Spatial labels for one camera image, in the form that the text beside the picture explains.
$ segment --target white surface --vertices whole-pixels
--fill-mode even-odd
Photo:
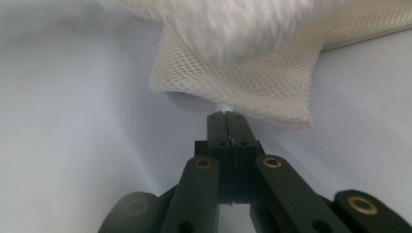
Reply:
[[[178,182],[215,111],[149,91],[159,26],[109,0],[49,2],[0,4],[1,233],[97,232],[123,195]],[[359,189],[412,222],[411,41],[322,54],[311,129],[249,119],[266,152],[327,198]],[[220,232],[253,232],[247,210],[223,207]]]

